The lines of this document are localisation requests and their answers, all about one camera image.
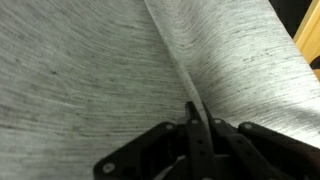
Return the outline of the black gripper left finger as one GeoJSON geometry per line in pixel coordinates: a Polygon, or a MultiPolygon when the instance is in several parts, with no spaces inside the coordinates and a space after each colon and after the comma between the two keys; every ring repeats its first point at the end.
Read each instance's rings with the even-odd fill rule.
{"type": "Polygon", "coordinates": [[[185,105],[186,122],[162,122],[98,161],[94,180],[213,180],[214,153],[200,113],[185,105]]]}

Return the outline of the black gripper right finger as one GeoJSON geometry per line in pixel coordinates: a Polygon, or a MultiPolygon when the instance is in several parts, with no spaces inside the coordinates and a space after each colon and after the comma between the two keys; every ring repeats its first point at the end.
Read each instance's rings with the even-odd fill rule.
{"type": "Polygon", "coordinates": [[[320,180],[320,149],[253,122],[233,127],[205,107],[211,137],[248,180],[320,180]]]}

